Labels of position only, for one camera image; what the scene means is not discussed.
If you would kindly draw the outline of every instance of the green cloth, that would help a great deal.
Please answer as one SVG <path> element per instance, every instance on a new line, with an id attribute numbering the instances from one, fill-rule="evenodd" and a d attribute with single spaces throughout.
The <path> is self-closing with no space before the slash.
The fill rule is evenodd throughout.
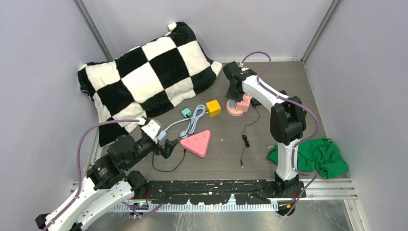
<path id="1" fill-rule="evenodd" d="M 335 178 L 348 172 L 348 165 L 340 156 L 340 150 L 329 138 L 318 138 L 303 142 L 297 152 L 297 169 L 318 173 L 326 178 Z M 268 154 L 268 159 L 278 162 L 278 146 Z"/>

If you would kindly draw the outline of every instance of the pink triangular object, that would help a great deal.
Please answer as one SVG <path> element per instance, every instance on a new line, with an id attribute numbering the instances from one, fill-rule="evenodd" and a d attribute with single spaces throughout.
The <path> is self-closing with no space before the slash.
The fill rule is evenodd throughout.
<path id="1" fill-rule="evenodd" d="M 181 146 L 197 156 L 204 158 L 207 155 L 211 132 L 203 131 L 181 140 Z"/>

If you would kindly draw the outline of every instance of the black and white pillow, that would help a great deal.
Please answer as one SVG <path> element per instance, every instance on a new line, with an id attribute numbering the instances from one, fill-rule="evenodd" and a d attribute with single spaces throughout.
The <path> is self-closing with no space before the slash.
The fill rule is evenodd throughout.
<path id="1" fill-rule="evenodd" d="M 80 89 L 95 102 L 99 122 L 159 116 L 216 80 L 222 64 L 204 54 L 191 28 L 178 22 L 168 29 L 165 36 L 112 62 L 88 63 L 78 71 Z M 100 127 L 100 146 L 129 134 L 136 126 Z"/>

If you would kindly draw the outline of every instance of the yellow cube socket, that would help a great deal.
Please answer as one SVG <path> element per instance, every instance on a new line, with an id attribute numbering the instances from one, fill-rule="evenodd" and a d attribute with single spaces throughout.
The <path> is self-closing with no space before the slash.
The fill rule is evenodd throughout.
<path id="1" fill-rule="evenodd" d="M 219 105 L 217 100 L 207 102 L 205 105 L 210 114 L 210 117 L 221 114 L 221 106 Z"/>

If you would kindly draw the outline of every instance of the white and black robotic arm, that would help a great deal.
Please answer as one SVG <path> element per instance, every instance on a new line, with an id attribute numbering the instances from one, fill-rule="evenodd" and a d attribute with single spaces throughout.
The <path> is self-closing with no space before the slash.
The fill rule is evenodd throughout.
<path id="1" fill-rule="evenodd" d="M 253 70 L 240 68 L 235 62 L 225 65 L 223 72 L 230 83 L 227 98 L 240 102 L 246 93 L 257 99 L 269 110 L 270 132 L 278 145 L 279 163 L 275 172 L 275 191 L 282 193 L 293 188 L 299 182 L 299 175 L 292 165 L 293 162 L 294 166 L 297 166 L 297 147 L 294 145 L 300 141 L 303 131 L 306 129 L 306 112 L 281 98 L 290 99 L 300 104 L 302 102 L 296 96 L 289 98 L 285 91 L 273 89 L 257 78 L 257 74 Z"/>
<path id="2" fill-rule="evenodd" d="M 169 158 L 179 140 L 166 140 L 159 145 L 162 126 L 154 119 L 138 118 L 142 137 L 135 141 L 123 135 L 109 147 L 108 154 L 95 161 L 77 189 L 62 205 L 49 214 L 36 218 L 39 229 L 48 231 L 84 231 L 115 205 L 147 191 L 147 180 L 138 171 L 130 170 L 150 152 Z M 58 219 L 55 217 L 64 211 Z"/>

